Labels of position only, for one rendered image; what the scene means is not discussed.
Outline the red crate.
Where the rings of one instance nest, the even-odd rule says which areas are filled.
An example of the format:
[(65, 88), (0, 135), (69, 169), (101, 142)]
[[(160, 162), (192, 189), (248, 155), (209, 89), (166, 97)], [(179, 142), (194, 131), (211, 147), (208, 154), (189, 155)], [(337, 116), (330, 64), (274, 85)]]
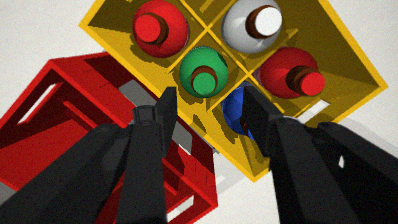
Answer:
[[(0, 182), (18, 191), (94, 127), (126, 128), (133, 108), (158, 100), (108, 52), (49, 59), (0, 119)], [(193, 205), (168, 222), (177, 224), (213, 178), (213, 149), (178, 116), (162, 165), (167, 214), (194, 195)]]

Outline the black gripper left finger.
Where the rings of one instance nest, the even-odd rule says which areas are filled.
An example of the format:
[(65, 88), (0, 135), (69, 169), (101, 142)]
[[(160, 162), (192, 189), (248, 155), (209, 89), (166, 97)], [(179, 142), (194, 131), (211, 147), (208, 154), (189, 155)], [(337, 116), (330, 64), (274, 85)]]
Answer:
[(126, 128), (90, 130), (8, 198), (0, 224), (94, 224), (124, 171), (115, 224), (168, 224), (162, 158), (178, 117), (176, 87), (132, 114)]

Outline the yellow divided crate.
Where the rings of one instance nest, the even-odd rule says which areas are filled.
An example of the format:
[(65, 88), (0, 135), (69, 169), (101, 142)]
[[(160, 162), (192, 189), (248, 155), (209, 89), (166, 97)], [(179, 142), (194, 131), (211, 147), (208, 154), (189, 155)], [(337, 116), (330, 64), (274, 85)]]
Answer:
[[(186, 17), (190, 38), (186, 47), (174, 56), (155, 58), (138, 46), (132, 31), (134, 14), (148, 1), (151, 0), (96, 0), (79, 27), (157, 97), (160, 98), (167, 87), (176, 87), (178, 115), (227, 159), (261, 153), (254, 140), (229, 128), (220, 105), (244, 80), (264, 92), (284, 116), (298, 118), (320, 100), (329, 103), (304, 123), (314, 127), (344, 99), (368, 62), (368, 57), (328, 0), (275, 0), (282, 13), (280, 33), (270, 47), (254, 54), (230, 48), (221, 36), (223, 16), (238, 0), (164, 0), (176, 6)], [(314, 57), (318, 70), (325, 78), (322, 91), (316, 95), (282, 99), (272, 95), (253, 78), (252, 73), (282, 45), (303, 49)], [(179, 79), (182, 60), (190, 49), (198, 46), (214, 48), (228, 65), (226, 86), (211, 98), (190, 95)]]

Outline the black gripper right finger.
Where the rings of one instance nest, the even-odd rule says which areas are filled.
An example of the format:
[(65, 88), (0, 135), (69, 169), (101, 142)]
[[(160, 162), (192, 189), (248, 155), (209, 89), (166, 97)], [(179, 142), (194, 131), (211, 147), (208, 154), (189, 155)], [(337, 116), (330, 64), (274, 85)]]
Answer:
[(270, 158), (280, 224), (398, 224), (397, 157), (338, 123), (284, 116), (254, 86), (242, 117)]

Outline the green bottle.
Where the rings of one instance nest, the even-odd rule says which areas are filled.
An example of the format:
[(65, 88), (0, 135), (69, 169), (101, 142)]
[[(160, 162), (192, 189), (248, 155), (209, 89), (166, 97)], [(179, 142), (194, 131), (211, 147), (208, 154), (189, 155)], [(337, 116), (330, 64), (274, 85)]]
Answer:
[(185, 91), (201, 99), (219, 94), (226, 86), (228, 76), (225, 59), (209, 46), (198, 46), (190, 50), (179, 68), (179, 79)]

